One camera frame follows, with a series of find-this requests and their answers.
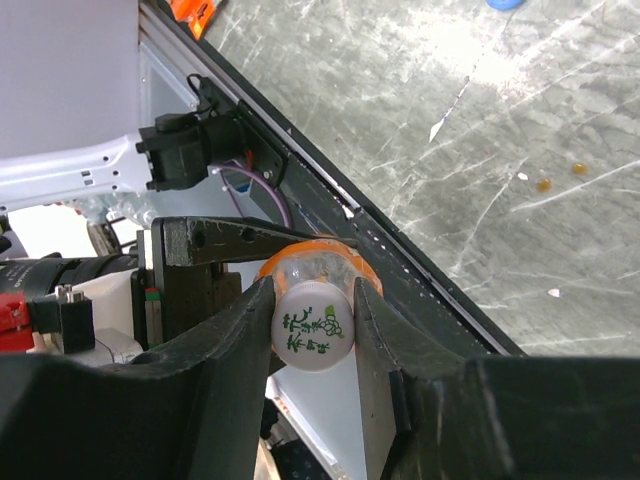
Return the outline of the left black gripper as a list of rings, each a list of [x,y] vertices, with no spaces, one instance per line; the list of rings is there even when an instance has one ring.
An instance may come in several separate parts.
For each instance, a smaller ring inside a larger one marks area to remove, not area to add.
[[[289,245],[330,238],[253,217],[155,219],[137,236],[134,339],[148,350],[229,306],[242,293],[241,275],[229,263],[266,260]]]

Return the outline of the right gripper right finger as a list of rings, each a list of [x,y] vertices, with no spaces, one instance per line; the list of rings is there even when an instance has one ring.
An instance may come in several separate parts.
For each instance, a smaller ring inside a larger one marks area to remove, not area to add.
[[[637,359],[465,359],[365,280],[354,308],[368,478],[638,477]]]

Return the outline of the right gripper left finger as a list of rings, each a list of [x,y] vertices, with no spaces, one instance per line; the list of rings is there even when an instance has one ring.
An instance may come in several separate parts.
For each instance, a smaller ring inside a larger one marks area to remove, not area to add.
[[[1,358],[5,479],[250,479],[271,356],[273,283],[132,362]]]

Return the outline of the orange tea bottle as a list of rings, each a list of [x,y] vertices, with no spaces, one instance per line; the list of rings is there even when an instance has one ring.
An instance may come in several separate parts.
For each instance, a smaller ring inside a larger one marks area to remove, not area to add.
[[[259,269],[255,280],[271,276],[276,299],[305,281],[331,284],[352,302],[355,283],[365,279],[381,296],[383,284],[364,257],[345,242],[316,238],[285,247]]]

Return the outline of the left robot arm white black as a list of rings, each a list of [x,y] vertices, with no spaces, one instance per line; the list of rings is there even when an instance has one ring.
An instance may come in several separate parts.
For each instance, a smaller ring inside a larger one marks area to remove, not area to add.
[[[1,216],[45,203],[82,199],[113,193],[145,192],[151,185],[153,168],[143,147],[140,134],[129,134],[86,148],[49,152],[1,160]],[[294,230],[265,224],[274,231],[282,231],[292,241],[338,241],[329,236],[303,234]],[[148,328],[144,313],[143,287],[131,287],[131,300],[113,300],[107,312],[98,315],[98,300],[92,302],[92,329],[98,320],[125,322],[122,329],[131,327],[132,337],[143,345]],[[25,293],[1,293],[1,352],[23,352],[34,348],[35,314],[27,313]],[[116,306],[125,313],[116,314]]]

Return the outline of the blue bottle cap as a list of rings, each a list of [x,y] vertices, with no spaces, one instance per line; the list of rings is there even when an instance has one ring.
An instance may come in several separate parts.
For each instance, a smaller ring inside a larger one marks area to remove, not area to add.
[[[487,0],[486,3],[497,11],[510,11],[522,6],[525,0]]]

